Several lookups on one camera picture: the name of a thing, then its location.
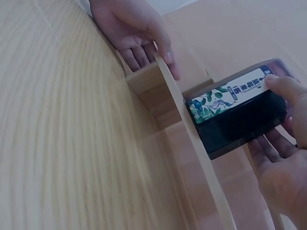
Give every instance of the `fingernail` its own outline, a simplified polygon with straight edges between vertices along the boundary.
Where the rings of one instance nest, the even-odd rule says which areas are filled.
[[[275,80],[276,78],[278,78],[278,76],[273,75],[273,74],[268,74],[268,75],[265,77],[265,79],[266,79],[267,81],[273,81],[273,80]]]
[[[173,55],[172,55],[172,52],[168,52],[168,53],[166,54],[165,62],[166,62],[167,64],[170,64],[170,63],[173,62]]]

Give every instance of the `plywood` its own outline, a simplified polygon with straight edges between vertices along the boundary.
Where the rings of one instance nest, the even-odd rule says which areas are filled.
[[[114,53],[71,0],[1,1],[0,229],[189,229]]]
[[[209,159],[209,156],[204,148],[204,145],[199,138],[199,135],[194,127],[194,124],[188,114],[188,111],[185,107],[185,101],[183,99],[182,93],[177,87],[172,75],[161,57],[157,57],[157,63],[161,69],[161,72],[165,78],[167,86],[172,94],[176,107],[179,111],[181,119],[187,129],[189,138],[193,144],[193,147],[198,155],[201,167],[204,171],[206,180],[215,201],[217,211],[220,215],[222,225],[225,229],[236,230],[236,224],[234,222],[231,210],[229,208],[227,199],[224,195],[224,192],[219,184],[218,178],[215,175],[212,163]]]

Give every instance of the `hand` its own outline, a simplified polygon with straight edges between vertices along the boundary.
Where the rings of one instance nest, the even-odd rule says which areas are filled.
[[[146,0],[90,0],[90,3],[97,26],[132,71],[155,61],[155,41],[174,79],[179,80],[163,20]]]
[[[265,82],[293,107],[292,119],[283,127],[296,139],[297,147],[276,129],[248,144],[259,174],[259,188],[269,206],[289,216],[298,229],[306,229],[307,88],[290,77],[268,75]]]

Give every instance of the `printed label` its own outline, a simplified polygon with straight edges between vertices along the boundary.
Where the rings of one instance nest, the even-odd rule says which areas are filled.
[[[188,105],[196,123],[206,121],[267,91],[264,83],[267,74],[273,72],[263,65],[189,101]]]

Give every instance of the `wooden edge strip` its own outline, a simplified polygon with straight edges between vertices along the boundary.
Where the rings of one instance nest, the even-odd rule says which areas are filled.
[[[171,95],[174,99],[174,102],[179,111],[181,119],[188,131],[193,147],[198,155],[202,170],[204,171],[205,177],[207,179],[209,189],[213,196],[217,211],[220,215],[222,225],[225,230],[236,230],[236,224],[232,216],[228,201],[215,175],[214,168],[211,164],[206,149],[201,139],[199,138],[199,135],[194,127],[194,124],[189,116],[188,111],[186,110],[183,96],[179,88],[177,87],[175,80],[173,79],[172,74],[169,71],[163,59],[161,57],[156,57],[156,61],[160,67],[160,70],[164,76],[167,86],[171,92]]]

